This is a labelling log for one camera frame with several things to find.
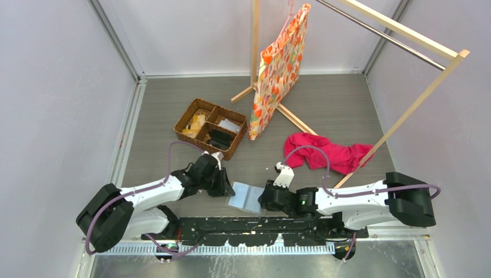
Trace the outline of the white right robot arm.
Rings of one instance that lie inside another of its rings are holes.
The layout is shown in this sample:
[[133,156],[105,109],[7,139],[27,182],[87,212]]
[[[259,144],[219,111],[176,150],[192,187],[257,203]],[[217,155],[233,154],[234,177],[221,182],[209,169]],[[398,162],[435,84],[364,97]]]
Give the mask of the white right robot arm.
[[308,187],[290,191],[269,180],[258,198],[267,211],[280,211],[304,221],[332,216],[331,232],[346,237],[352,231],[384,222],[426,228],[436,224],[433,199],[441,193],[428,184],[398,172],[383,180],[347,188]]

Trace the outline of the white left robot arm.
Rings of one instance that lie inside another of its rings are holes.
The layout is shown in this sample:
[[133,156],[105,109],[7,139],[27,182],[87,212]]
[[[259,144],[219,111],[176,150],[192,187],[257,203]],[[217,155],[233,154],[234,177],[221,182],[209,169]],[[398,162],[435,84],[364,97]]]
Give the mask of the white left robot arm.
[[203,152],[195,163],[168,177],[132,188],[104,185],[78,214],[75,222],[86,236],[89,254],[103,253],[121,240],[145,233],[172,239],[177,216],[165,205],[206,191],[211,197],[234,196],[221,152]]

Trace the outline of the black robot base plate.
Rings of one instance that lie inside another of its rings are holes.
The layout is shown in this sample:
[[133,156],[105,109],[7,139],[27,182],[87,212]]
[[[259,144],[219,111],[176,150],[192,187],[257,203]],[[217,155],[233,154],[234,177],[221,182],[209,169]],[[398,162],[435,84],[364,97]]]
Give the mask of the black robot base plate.
[[150,235],[155,240],[178,240],[189,246],[271,246],[282,240],[285,246],[295,247],[345,242],[352,234],[331,218],[181,217],[171,221],[163,232]]

